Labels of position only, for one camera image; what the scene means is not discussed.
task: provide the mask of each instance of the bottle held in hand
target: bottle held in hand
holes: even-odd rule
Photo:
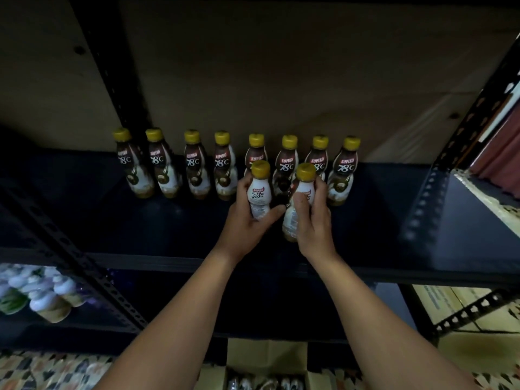
[[[327,180],[327,201],[338,206],[345,203],[354,182],[354,171],[358,164],[357,150],[361,140],[358,137],[347,137],[343,147],[332,163],[332,170]]]
[[[217,131],[215,133],[215,188],[221,200],[229,201],[237,192],[238,173],[235,152],[229,144],[229,133]]]
[[[245,171],[244,176],[251,169],[251,165],[258,160],[267,161],[267,152],[265,151],[265,139],[263,134],[249,135],[249,149],[245,154]]]
[[[144,165],[141,148],[133,143],[127,128],[118,128],[112,135],[117,142],[118,158],[131,190],[140,199],[151,197],[155,187],[152,176]]]
[[[183,179],[172,163],[173,152],[164,140],[160,128],[149,128],[146,130],[146,137],[149,142],[150,160],[159,187],[166,198],[175,198],[183,185]]]
[[[329,155],[327,153],[327,146],[329,144],[329,137],[326,135],[315,135],[313,137],[313,147],[305,157],[305,163],[314,165],[316,169],[316,177],[322,180],[326,178],[326,170],[329,164]]]
[[[203,200],[211,190],[210,178],[206,170],[206,150],[200,142],[200,134],[197,130],[186,130],[184,140],[186,141],[184,148],[186,177],[190,191],[195,198]]]
[[[253,181],[248,189],[251,214],[255,220],[262,219],[270,210],[271,186],[269,185],[270,165],[265,160],[253,162],[251,173]]]
[[[298,137],[284,135],[282,138],[282,150],[276,156],[276,170],[272,173],[272,189],[276,197],[287,200],[287,190],[294,179],[294,173],[298,168]]]
[[[296,242],[296,230],[298,227],[298,214],[296,213],[293,201],[294,194],[296,192],[303,193],[307,197],[309,205],[312,205],[314,203],[315,179],[316,169],[314,165],[310,163],[298,165],[296,169],[296,179],[292,181],[288,191],[289,207],[285,211],[282,224],[283,236],[289,242]]]

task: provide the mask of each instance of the person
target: person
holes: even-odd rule
[[[247,198],[251,175],[238,183],[220,238],[171,302],[134,339],[95,390],[191,390],[210,343],[224,288],[233,269],[285,212],[279,205],[253,220]],[[296,193],[297,241],[325,283],[345,334],[372,390],[474,390],[470,374],[396,316],[336,253],[327,185],[316,180],[311,214]]]

